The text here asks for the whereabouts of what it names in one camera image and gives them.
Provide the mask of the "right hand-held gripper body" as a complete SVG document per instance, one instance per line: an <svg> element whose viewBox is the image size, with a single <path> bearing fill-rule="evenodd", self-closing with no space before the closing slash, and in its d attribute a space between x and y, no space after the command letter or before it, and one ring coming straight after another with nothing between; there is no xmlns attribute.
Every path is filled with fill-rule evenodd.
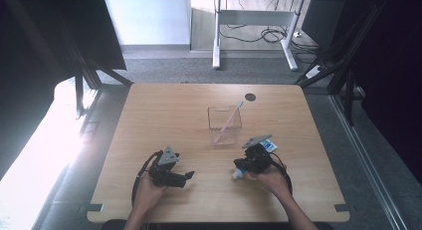
<svg viewBox="0 0 422 230"><path fill-rule="evenodd" d="M242 166L253 173L264 172L272 162L270 154L262 145L262 141L268 140L270 134L250 137L243 145L245 148L245 158L242 160Z"/></svg>

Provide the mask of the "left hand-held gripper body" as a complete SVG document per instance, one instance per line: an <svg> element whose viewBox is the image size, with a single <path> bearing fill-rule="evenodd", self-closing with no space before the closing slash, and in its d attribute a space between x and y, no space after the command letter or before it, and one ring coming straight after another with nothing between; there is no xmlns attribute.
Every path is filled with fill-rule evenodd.
<svg viewBox="0 0 422 230"><path fill-rule="evenodd" d="M149 167L149 175L155 186L175 187L176 179L185 178L185 175L172 172L172 168L179 160L179 154L175 153L170 146L158 153L158 157Z"/></svg>

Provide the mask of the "white and blue toothpaste tube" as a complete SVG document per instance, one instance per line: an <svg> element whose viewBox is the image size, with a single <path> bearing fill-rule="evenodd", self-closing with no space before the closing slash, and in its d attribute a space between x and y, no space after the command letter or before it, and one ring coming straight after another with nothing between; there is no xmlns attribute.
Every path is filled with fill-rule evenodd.
<svg viewBox="0 0 422 230"><path fill-rule="evenodd" d="M265 149L267 150L267 152L269 153L269 154L271 154L271 153L273 153L278 147L275 145L275 144L273 144L270 140L265 140L265 141L262 141L262 145L265 147ZM236 166L235 166L235 170L234 170L234 172L233 172L233 174L232 174L232 178L233 179L238 179L238 178L241 178L241 177L243 177L247 172L250 172L250 171L248 171L248 170L246 170L245 168L237 168Z"/></svg>

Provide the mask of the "person's right hand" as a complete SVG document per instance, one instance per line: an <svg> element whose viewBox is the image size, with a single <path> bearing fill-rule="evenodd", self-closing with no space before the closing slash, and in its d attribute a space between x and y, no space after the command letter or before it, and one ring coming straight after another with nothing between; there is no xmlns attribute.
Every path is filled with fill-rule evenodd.
<svg viewBox="0 0 422 230"><path fill-rule="evenodd" d="M273 193L280 201L287 201L293 197L288 181L277 167L271 165L263 173L250 172L249 175L258 180L266 190Z"/></svg>

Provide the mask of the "person's left hand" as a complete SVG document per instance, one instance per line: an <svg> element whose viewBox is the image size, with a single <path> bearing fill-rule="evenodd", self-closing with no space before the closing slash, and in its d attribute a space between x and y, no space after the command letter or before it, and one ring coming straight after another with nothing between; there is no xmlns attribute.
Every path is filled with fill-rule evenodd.
<svg viewBox="0 0 422 230"><path fill-rule="evenodd" d="M166 186L155 186L148 173L139 178L132 210L138 215L145 215L164 195Z"/></svg>

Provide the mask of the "clear plastic cup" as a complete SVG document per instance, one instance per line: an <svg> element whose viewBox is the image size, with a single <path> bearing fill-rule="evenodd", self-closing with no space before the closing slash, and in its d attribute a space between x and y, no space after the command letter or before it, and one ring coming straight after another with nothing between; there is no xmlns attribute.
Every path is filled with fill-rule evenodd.
<svg viewBox="0 0 422 230"><path fill-rule="evenodd" d="M237 106L210 107L208 128L213 145L236 143L242 128L240 109Z"/></svg>

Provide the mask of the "pink toothbrush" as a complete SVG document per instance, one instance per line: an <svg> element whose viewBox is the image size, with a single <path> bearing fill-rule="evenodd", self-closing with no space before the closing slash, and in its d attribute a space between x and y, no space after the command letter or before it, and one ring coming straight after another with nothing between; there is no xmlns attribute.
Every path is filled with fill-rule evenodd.
<svg viewBox="0 0 422 230"><path fill-rule="evenodd" d="M243 105L243 101L238 101L236 107L234 108L234 110L232 111L232 113L228 116L228 118L226 119L225 123L222 125L221 129L218 131L218 133L215 135L213 143L217 144L218 141L221 138L221 135L224 134L225 130L228 128L228 126L230 125L231 121L235 118L236 112L239 110L239 108Z"/></svg>

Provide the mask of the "white power strip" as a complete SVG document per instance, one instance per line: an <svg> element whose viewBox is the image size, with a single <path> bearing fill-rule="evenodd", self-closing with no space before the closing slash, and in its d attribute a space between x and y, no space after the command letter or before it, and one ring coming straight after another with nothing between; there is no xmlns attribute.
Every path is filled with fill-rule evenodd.
<svg viewBox="0 0 422 230"><path fill-rule="evenodd" d="M319 74L322 70L323 70L322 66L316 65L306 73L306 77L308 79L311 79L311 78L315 77L317 74Z"/></svg>

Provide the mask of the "dark curtain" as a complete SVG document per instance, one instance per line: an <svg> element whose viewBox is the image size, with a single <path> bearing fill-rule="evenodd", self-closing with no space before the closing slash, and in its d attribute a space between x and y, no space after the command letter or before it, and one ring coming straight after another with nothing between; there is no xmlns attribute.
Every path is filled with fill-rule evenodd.
<svg viewBox="0 0 422 230"><path fill-rule="evenodd" d="M362 108L422 184L422 0L387 0L351 69Z"/></svg>
<svg viewBox="0 0 422 230"><path fill-rule="evenodd" d="M0 0L0 179L74 76L63 28L85 59L125 68L106 0Z"/></svg>

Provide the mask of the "black metal stand frame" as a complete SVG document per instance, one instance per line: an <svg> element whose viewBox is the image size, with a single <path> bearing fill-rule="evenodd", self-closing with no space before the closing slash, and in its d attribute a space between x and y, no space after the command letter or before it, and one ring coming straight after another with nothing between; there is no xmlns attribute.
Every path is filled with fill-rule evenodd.
<svg viewBox="0 0 422 230"><path fill-rule="evenodd" d="M61 30L61 36L71 57L71 71L75 77L77 118L80 118L87 112L84 106L84 83L87 83L88 87L93 90L98 90L102 87L103 83L98 75L98 71L102 71L127 87L132 85L132 81L118 74L113 69L100 66L92 60L85 59L80 52L79 45L66 28Z"/></svg>
<svg viewBox="0 0 422 230"><path fill-rule="evenodd" d="M351 21L351 26L336 43L326 50L320 51L306 72L295 81L295 85L299 85L304 89L332 75L327 90L331 95L337 95L345 87L343 115L349 124L353 124L351 114L354 77L351 64L365 36L368 34L387 1L355 0L354 4L361 7L361 10ZM316 65L322 66L323 70L315 77L308 79L306 73Z"/></svg>

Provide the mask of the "white metal desk frame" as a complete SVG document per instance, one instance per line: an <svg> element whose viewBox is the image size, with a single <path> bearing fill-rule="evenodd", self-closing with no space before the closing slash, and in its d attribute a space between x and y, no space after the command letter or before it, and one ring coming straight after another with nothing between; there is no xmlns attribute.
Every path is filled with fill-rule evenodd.
<svg viewBox="0 0 422 230"><path fill-rule="evenodd" d="M251 26L282 26L287 27L287 36L280 41L283 52L291 71L298 69L297 62L290 45L299 22L304 0L299 0L294 11L250 11L221 9L221 0L214 1L215 32L212 52L212 67L220 69L220 26L221 25L251 25Z"/></svg>

